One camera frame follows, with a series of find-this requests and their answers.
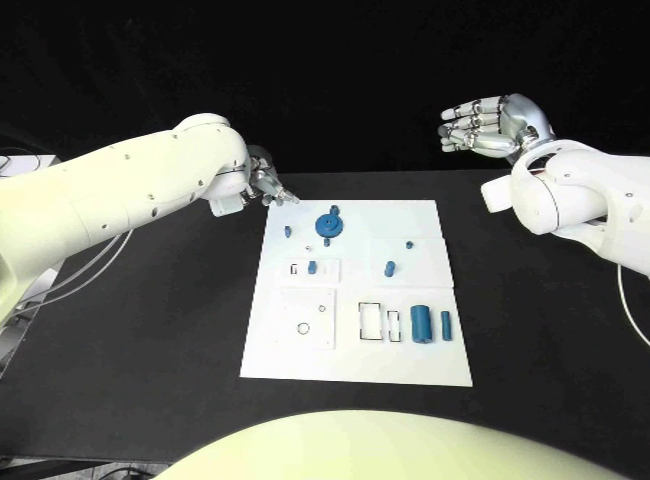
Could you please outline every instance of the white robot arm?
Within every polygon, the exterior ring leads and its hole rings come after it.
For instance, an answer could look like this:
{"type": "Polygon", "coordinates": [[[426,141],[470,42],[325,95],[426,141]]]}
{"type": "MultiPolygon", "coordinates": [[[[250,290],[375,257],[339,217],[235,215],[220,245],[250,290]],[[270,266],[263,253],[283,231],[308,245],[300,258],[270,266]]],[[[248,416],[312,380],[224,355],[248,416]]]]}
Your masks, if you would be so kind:
{"type": "Polygon", "coordinates": [[[524,227],[576,240],[650,276],[650,157],[615,156],[555,140],[537,105],[518,94],[442,112],[442,150],[506,157],[511,174],[482,185],[489,212],[512,208],[524,227]]]}
{"type": "Polygon", "coordinates": [[[58,261],[199,198],[221,216],[260,193],[266,205],[297,202],[263,149],[211,114],[0,181],[0,329],[58,261]]]}

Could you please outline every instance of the blue object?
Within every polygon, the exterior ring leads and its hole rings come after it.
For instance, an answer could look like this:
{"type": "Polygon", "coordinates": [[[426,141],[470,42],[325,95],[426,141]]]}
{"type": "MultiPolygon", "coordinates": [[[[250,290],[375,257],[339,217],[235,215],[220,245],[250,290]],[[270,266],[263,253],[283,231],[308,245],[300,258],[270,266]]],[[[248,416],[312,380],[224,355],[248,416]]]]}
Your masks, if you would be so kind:
{"type": "Polygon", "coordinates": [[[413,342],[431,342],[431,320],[429,318],[429,307],[414,305],[410,307],[410,322],[413,328],[413,342]]]}
{"type": "Polygon", "coordinates": [[[450,318],[449,312],[442,312],[442,340],[450,340],[450,318]]]}
{"type": "Polygon", "coordinates": [[[391,261],[385,262],[384,277],[393,277],[394,268],[395,268],[395,264],[391,261]]]}
{"type": "Polygon", "coordinates": [[[331,205],[331,209],[325,215],[322,215],[313,224],[316,234],[323,238],[333,238],[342,232],[342,220],[338,216],[338,207],[331,205]]]}

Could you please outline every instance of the black table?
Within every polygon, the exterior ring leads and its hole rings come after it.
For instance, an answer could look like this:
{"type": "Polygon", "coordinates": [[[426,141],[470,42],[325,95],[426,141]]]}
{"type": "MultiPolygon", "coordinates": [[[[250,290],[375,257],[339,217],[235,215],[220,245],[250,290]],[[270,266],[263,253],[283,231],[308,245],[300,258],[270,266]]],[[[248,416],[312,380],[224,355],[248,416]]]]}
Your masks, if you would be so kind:
{"type": "MultiPolygon", "coordinates": [[[[436,200],[473,388],[240,378],[266,209],[214,218],[199,202],[41,309],[0,384],[0,455],[173,462],[267,420],[375,409],[491,426],[650,478],[650,349],[615,266],[486,213],[479,185],[499,174],[283,175],[303,199],[436,200]]],[[[650,286],[623,278],[650,336],[650,286]]]]}

